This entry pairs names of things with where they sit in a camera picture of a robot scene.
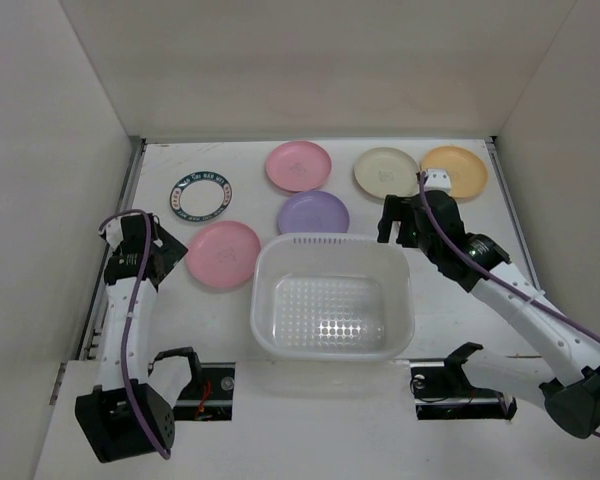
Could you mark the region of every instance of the purple plate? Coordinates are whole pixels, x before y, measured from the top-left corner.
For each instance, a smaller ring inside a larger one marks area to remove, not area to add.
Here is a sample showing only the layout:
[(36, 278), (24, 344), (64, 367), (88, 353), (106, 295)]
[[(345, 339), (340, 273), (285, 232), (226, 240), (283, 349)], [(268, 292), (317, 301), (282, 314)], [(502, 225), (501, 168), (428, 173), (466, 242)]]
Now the purple plate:
[(280, 233), (347, 233), (349, 211), (330, 193), (301, 192), (280, 209), (278, 228)]

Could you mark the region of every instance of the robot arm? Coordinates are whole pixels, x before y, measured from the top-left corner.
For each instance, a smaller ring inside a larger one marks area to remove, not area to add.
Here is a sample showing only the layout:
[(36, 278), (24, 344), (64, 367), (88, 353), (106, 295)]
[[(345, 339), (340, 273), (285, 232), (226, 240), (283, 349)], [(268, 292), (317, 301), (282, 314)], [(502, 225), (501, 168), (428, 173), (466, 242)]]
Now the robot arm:
[[(438, 224), (465, 255), (532, 300), (559, 312), (542, 297), (507, 253), (489, 237), (467, 233), (456, 202), (447, 195), (444, 171), (428, 172), (425, 195)], [(445, 359), (461, 383), (506, 392), (543, 408), (565, 431), (587, 438), (600, 426), (600, 344), (513, 295), (467, 266), (436, 232), (419, 196), (385, 199), (378, 241), (400, 222), (398, 243), (419, 248), (447, 278), (502, 316), (542, 358), (508, 358), (466, 344)]]
[[(104, 271), (107, 313), (102, 359), (93, 391), (76, 399), (75, 415), (103, 463), (154, 451), (168, 458), (175, 438), (175, 402), (191, 381), (199, 384), (202, 380), (200, 362), (190, 347), (161, 352), (153, 362), (148, 357), (149, 326), (158, 285), (187, 252), (157, 219), (149, 215), (149, 222), (151, 242), (144, 271), (141, 259), (147, 225), (142, 214), (113, 219), (102, 232), (113, 249)], [(127, 325), (137, 282), (132, 321)], [(133, 398), (122, 374), (125, 328), (126, 366)]]

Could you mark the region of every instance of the pink plate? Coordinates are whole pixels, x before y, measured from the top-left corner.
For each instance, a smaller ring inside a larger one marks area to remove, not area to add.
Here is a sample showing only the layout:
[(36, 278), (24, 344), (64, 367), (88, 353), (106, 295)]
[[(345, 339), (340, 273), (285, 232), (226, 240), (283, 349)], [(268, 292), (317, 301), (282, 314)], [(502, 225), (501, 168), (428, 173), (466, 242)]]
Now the pink plate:
[(185, 261), (205, 285), (231, 288), (253, 275), (259, 253), (256, 232), (240, 222), (217, 222), (193, 237)]
[(331, 157), (315, 143), (287, 142), (269, 154), (266, 169), (278, 187), (290, 192), (306, 192), (327, 181)]

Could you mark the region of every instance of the white plastic basket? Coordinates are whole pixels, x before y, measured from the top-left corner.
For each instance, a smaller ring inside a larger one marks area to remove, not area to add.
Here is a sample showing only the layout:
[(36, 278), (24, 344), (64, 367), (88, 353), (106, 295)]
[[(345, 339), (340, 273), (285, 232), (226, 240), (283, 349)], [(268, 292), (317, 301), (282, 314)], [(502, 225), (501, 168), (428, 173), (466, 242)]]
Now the white plastic basket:
[(409, 266), (371, 237), (287, 234), (260, 252), (251, 330), (277, 357), (386, 360), (413, 337)]

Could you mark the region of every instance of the printed ring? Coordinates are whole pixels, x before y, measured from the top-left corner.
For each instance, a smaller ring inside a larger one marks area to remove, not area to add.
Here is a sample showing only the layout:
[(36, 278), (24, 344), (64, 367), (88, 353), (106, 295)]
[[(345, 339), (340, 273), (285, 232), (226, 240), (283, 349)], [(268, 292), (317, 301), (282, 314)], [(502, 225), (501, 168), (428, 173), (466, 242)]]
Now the printed ring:
[[(193, 185), (196, 182), (201, 182), (203, 180), (209, 180), (211, 182), (215, 182), (218, 185), (220, 185), (224, 192), (224, 198), (222, 199), (222, 203), (220, 204), (220, 206), (217, 209), (215, 209), (213, 212), (211, 212), (208, 215), (204, 215), (204, 216), (200, 217), (200, 216), (191, 215), (190, 213), (185, 212), (184, 209), (182, 208), (182, 205), (180, 204), (180, 197), (182, 196), (182, 192), (184, 191), (185, 188), (189, 187), (190, 185)], [(180, 181), (178, 181), (178, 183), (175, 184), (175, 186), (173, 187), (173, 190), (171, 190), (169, 203), (171, 204), (171, 210), (173, 210), (173, 213), (175, 213), (177, 216), (179, 216), (183, 220), (187, 220), (189, 222), (195, 222), (195, 223), (206, 222), (207, 220), (216, 218), (218, 215), (220, 215), (222, 212), (224, 212), (227, 209), (227, 207), (229, 206), (229, 203), (231, 202), (232, 195), (233, 195), (233, 192), (231, 190), (231, 184), (229, 183), (229, 181), (226, 178), (224, 178), (219, 173), (195, 172), (195, 173), (191, 173), (191, 174), (187, 175), (186, 177), (180, 179)]]

